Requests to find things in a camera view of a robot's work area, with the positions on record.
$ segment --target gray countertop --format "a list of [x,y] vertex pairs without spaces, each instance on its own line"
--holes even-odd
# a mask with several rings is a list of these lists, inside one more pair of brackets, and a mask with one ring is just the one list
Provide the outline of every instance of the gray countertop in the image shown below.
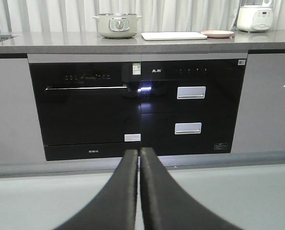
[[108,39],[97,32],[24,32],[0,42],[0,53],[28,54],[156,54],[219,53],[256,49],[285,49],[285,30],[265,33],[237,31],[231,38],[145,41],[140,34],[129,39]]

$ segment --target cabinet door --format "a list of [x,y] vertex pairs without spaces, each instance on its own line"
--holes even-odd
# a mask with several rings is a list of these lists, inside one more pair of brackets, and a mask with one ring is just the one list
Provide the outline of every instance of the cabinet door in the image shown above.
[[232,152],[285,150],[285,54],[251,54]]
[[45,161],[27,59],[0,59],[0,164]]

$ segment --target appliance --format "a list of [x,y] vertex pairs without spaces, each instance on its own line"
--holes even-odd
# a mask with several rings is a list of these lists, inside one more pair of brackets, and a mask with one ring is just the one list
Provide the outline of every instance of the appliance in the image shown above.
[[101,13],[93,16],[98,21],[98,31],[108,38],[129,38],[137,34],[137,21],[141,16],[135,13]]
[[237,28],[248,32],[266,31],[273,24],[273,0],[243,0]]
[[30,63],[46,159],[230,152],[245,62]]
[[246,60],[142,62],[142,147],[157,155],[230,152]]

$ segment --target pot lid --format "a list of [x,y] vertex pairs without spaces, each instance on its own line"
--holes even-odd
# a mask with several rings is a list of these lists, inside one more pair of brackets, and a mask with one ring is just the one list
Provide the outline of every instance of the pot lid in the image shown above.
[[137,14],[135,13],[100,13],[99,15],[123,16],[123,15],[137,15]]

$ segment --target cooking pot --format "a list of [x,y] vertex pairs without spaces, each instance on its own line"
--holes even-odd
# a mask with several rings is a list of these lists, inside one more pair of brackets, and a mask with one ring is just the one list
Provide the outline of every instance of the cooking pot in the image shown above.
[[137,21],[141,16],[135,13],[101,13],[93,18],[98,21],[101,36],[127,38],[137,34]]

